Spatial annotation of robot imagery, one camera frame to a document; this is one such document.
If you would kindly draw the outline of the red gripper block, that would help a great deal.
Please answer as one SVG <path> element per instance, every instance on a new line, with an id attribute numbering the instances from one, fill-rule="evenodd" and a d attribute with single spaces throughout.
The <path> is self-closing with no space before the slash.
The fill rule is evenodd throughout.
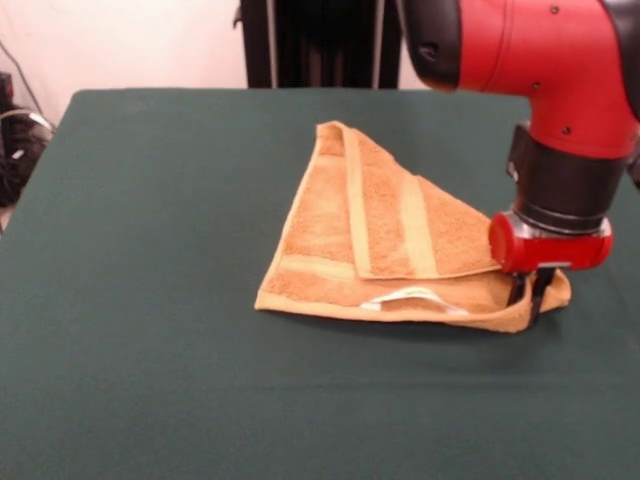
<path id="1" fill-rule="evenodd" d="M 541 313 L 555 268 L 585 270 L 598 267 L 607 259 L 613 246 L 608 219 L 604 219 L 593 234 L 568 236 L 534 228 L 511 211 L 500 212 L 491 219 L 488 238 L 492 258 L 503 272 L 514 273 L 509 306 L 519 302 L 524 295 L 524 273 L 533 272 L 529 325 L 534 325 Z"/>

